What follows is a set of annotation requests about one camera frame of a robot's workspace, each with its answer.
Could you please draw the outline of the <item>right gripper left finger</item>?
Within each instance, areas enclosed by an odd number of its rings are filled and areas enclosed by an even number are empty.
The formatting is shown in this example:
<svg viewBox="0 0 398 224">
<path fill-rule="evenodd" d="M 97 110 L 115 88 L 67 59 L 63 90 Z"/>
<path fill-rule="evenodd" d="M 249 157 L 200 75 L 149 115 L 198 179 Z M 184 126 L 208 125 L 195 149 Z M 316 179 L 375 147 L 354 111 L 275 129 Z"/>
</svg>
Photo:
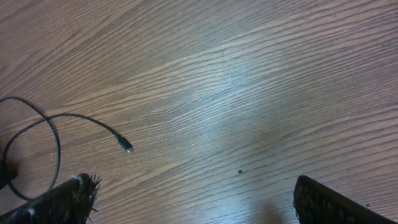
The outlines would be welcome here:
<svg viewBox="0 0 398 224">
<path fill-rule="evenodd" d="M 100 177 L 82 173 L 1 215 L 1 224 L 86 224 Z"/>
</svg>

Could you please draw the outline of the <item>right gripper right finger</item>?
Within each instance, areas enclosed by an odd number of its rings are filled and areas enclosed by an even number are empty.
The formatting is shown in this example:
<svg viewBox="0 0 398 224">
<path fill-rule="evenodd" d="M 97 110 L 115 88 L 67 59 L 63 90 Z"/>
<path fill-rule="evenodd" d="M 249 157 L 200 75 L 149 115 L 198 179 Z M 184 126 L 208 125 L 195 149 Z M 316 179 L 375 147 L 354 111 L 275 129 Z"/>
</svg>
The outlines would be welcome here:
<svg viewBox="0 0 398 224">
<path fill-rule="evenodd" d="M 306 175 L 297 179 L 293 206 L 300 224 L 397 224 Z"/>
</svg>

